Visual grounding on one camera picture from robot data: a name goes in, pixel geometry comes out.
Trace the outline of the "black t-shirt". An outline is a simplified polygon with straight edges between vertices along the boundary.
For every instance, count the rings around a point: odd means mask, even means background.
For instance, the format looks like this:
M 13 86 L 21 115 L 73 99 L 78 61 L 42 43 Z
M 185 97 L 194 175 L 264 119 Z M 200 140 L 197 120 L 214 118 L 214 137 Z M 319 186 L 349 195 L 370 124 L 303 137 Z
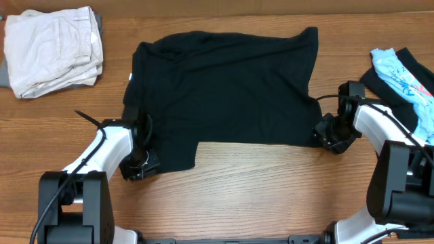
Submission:
M 290 38 L 193 31 L 141 43 L 123 103 L 152 119 L 158 172 L 193 168 L 200 142 L 316 147 L 318 47 L 315 27 Z

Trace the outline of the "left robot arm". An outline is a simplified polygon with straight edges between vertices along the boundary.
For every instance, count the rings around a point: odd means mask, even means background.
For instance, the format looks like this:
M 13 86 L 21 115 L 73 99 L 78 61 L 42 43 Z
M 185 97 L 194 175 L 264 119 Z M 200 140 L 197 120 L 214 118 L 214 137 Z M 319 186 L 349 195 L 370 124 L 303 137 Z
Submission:
M 156 173 L 160 162 L 149 141 L 150 115 L 99 122 L 94 141 L 61 171 L 47 171 L 39 180 L 38 219 L 31 243 L 143 243 L 138 230 L 115 225 L 109 180 L 116 169 L 125 180 Z

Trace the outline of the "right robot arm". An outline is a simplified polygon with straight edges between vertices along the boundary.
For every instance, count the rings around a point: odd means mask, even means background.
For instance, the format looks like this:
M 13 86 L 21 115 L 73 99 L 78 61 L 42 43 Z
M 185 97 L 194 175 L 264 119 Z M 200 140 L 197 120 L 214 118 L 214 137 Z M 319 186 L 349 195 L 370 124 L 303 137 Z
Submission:
M 339 95 L 338 114 L 326 115 L 315 127 L 323 146 L 343 153 L 365 136 L 377 163 L 366 205 L 351 217 L 332 222 L 316 243 L 381 243 L 433 238 L 433 147 L 413 136 L 377 100 Z

